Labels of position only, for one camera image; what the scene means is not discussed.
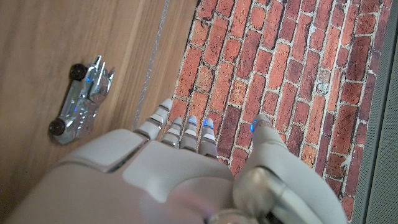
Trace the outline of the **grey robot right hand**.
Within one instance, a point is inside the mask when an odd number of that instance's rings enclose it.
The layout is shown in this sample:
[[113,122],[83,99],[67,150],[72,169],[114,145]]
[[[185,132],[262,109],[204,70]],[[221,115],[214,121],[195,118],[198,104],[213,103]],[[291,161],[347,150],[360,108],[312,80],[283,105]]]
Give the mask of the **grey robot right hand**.
[[252,152],[233,175],[213,121],[173,121],[166,99],[137,129],[110,131],[65,156],[8,223],[345,223],[331,187],[292,154],[270,119],[251,123]]

